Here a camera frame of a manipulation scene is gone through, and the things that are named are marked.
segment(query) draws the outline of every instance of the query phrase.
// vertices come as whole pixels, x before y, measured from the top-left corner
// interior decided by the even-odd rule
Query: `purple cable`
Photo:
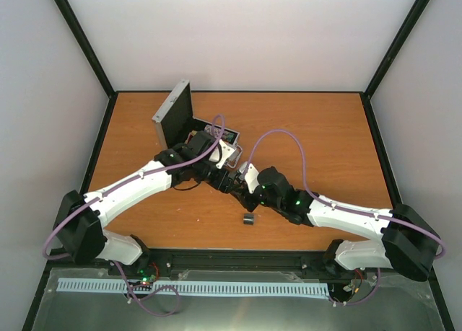
[[[297,144],[298,146],[298,149],[300,150],[300,154],[302,155],[302,164],[303,164],[303,186],[305,187],[305,190],[307,191],[307,193],[311,196],[311,198],[313,198],[314,200],[318,201],[319,203],[322,203],[323,205],[326,205],[326,206],[329,206],[331,207],[331,203],[329,203],[328,201],[325,201],[321,198],[319,198],[318,196],[315,195],[315,193],[313,193],[310,188],[308,187],[308,184],[306,182],[306,160],[305,160],[305,152],[303,151],[303,147],[302,147],[302,144],[300,143],[300,141],[297,139],[297,137],[295,137],[294,134],[290,133],[289,131],[286,131],[284,129],[273,129],[273,130],[270,130],[268,132],[266,132],[265,134],[263,134],[262,136],[260,136],[260,138],[257,140],[257,142],[255,143],[255,146],[252,148],[252,151],[250,153],[250,156],[248,158],[248,163],[247,165],[245,166],[245,169],[243,171],[243,175],[245,176],[245,174],[247,174],[247,171],[248,171],[248,168],[250,166],[250,163],[252,162],[252,158],[253,158],[253,155],[255,154],[255,150],[257,149],[258,145],[260,144],[260,142],[265,138],[267,137],[269,134],[272,134],[272,133],[284,133],[284,134],[287,134],[288,136],[290,136],[291,138],[294,139],[295,143]],[[366,212],[366,211],[358,211],[358,210],[354,210],[352,208],[347,208],[347,207],[343,207],[343,206],[336,206],[335,207],[336,210],[340,210],[340,211],[344,211],[344,212],[349,212],[349,213],[353,213],[353,214],[357,214],[359,216],[366,216],[366,217],[370,217],[370,218],[375,218],[374,216],[374,213],[373,212]],[[434,234],[432,234],[431,232],[419,227],[419,226],[415,226],[413,225],[412,223],[409,223],[407,221],[402,221],[401,219],[395,219],[395,218],[391,218],[391,217],[387,217],[387,216],[378,216],[377,218],[379,219],[382,219],[382,220],[385,220],[385,221],[391,221],[393,223],[397,223],[397,224],[400,224],[400,225],[403,225],[403,226],[407,226],[408,228],[410,229],[413,229],[415,231],[418,231],[420,232],[421,234],[429,237],[430,239],[432,239],[433,241],[437,242],[440,246],[441,246],[441,252],[438,254],[438,255],[435,255],[435,259],[440,259],[441,257],[443,257],[445,254],[446,254],[446,244],[438,237],[438,236],[435,236]]]
[[[180,306],[180,294],[178,293],[178,290],[174,287],[174,286],[161,286],[160,288],[157,288],[156,290],[154,290],[153,292],[151,292],[149,295],[145,296],[144,298],[142,299],[138,299],[138,297],[136,297],[136,294],[134,293],[133,291],[133,287],[130,285],[130,282],[128,281],[127,279],[127,276],[125,275],[124,271],[123,271],[123,268],[121,266],[121,264],[117,261],[113,261],[114,262],[114,265],[117,267],[119,273],[121,274],[121,277],[123,279],[123,281],[125,282],[125,284],[127,285],[127,291],[128,293],[131,295],[131,298],[138,304],[138,306],[140,306],[146,313],[149,313],[151,315],[154,315],[155,317],[168,317],[169,315],[172,315],[174,313],[176,313],[178,311],[178,307]],[[153,311],[150,311],[148,308],[145,307],[145,305],[143,305],[143,303],[141,301],[144,301],[144,300],[147,300],[147,299],[150,299],[152,298],[155,294],[157,294],[159,291],[161,290],[167,290],[167,289],[170,289],[171,291],[173,291],[176,295],[176,306],[173,310],[171,310],[170,312],[168,313],[165,313],[165,314],[158,314],[156,312],[153,312]]]
[[[378,290],[378,285],[380,282],[380,268],[377,269],[377,281],[375,282],[374,288],[371,290],[371,292],[363,299],[360,299],[359,301],[356,302],[347,302],[345,306],[357,306],[358,304],[362,304],[368,300],[370,300]],[[329,301],[332,302],[333,304],[336,304],[337,302],[334,301],[330,296],[328,297]]]

